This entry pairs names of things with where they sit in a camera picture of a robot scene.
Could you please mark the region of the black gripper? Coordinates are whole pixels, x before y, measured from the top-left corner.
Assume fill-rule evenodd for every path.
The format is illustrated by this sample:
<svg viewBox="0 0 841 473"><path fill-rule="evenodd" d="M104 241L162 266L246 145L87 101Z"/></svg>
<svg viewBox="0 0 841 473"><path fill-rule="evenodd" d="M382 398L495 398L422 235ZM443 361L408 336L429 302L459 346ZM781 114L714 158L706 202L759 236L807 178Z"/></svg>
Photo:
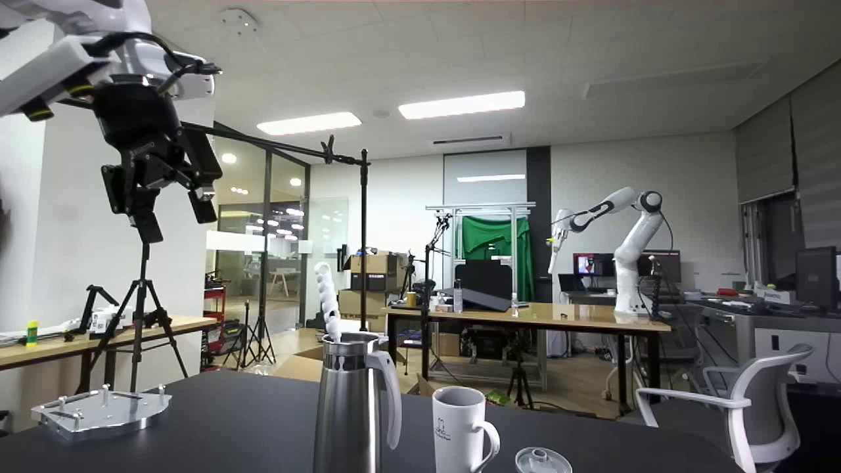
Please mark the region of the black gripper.
<svg viewBox="0 0 841 473"><path fill-rule="evenodd" d="M211 183L224 172L208 137L183 130L173 103L157 86L140 81L97 86L91 110L104 141L120 156L118 165L99 169L112 214L128 211L131 191L182 183L189 190L194 220L215 220Z"/></svg>

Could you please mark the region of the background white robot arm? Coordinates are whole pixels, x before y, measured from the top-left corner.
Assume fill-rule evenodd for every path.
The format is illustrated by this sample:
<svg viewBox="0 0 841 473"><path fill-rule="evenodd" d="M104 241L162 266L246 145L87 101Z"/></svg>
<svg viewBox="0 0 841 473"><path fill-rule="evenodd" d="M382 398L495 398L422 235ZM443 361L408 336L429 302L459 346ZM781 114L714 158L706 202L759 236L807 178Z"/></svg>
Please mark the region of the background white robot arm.
<svg viewBox="0 0 841 473"><path fill-rule="evenodd" d="M639 219L620 248L613 253L618 285L613 315L618 323L637 323L650 317L650 311L645 307L639 291L639 258L666 220L663 195L658 190L637 191L633 186L620 186L592 208L559 211L551 219L551 236L546 239L546 244L551 248L546 274L551 275L551 294L559 294L559 250L566 239L570 235L584 235L593 220L625 208L637 208Z"/></svg>

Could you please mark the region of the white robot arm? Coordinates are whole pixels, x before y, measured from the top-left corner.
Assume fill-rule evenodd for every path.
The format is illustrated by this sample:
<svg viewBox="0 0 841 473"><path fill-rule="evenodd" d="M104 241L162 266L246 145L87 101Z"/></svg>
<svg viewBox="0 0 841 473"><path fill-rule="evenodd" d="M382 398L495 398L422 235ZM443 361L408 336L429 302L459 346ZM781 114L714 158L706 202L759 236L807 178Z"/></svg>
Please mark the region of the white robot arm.
<svg viewBox="0 0 841 473"><path fill-rule="evenodd" d="M51 42L0 78L0 114L47 120L56 103L85 103L120 156L104 165L111 204L150 220L154 195L179 182L200 223L215 219L221 165L202 137L182 130L177 101L208 97L217 68L152 31L145 0L0 0L2 34L31 23Z"/></svg>

